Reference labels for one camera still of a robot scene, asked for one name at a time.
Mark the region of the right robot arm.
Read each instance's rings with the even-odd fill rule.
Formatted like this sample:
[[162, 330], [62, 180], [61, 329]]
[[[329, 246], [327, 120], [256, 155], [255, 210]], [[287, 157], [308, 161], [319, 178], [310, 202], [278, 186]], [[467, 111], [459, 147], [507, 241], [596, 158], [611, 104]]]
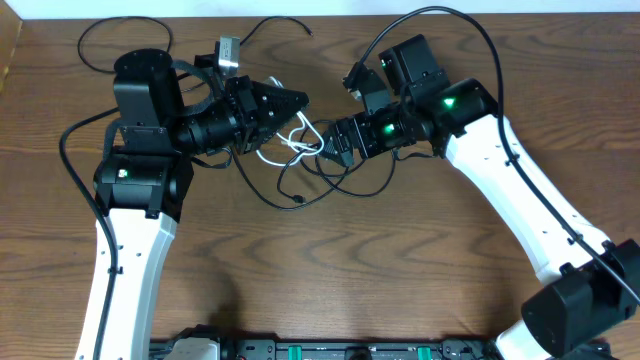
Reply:
[[562, 196], [522, 147], [477, 80], [451, 83], [423, 36], [358, 63], [344, 87], [362, 112], [324, 133], [323, 156], [343, 167], [422, 141], [484, 195], [541, 282], [521, 319], [500, 334], [500, 359], [606, 359], [600, 336], [638, 309], [639, 247], [613, 243]]

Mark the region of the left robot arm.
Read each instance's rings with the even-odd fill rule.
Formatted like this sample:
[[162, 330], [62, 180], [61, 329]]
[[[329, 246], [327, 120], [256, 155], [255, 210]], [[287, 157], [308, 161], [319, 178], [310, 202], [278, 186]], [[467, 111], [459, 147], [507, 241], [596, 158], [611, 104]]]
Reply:
[[159, 280], [201, 154], [255, 151], [309, 104], [248, 77], [220, 81], [160, 49], [114, 65], [119, 118], [88, 200], [96, 262], [79, 359], [146, 359]]

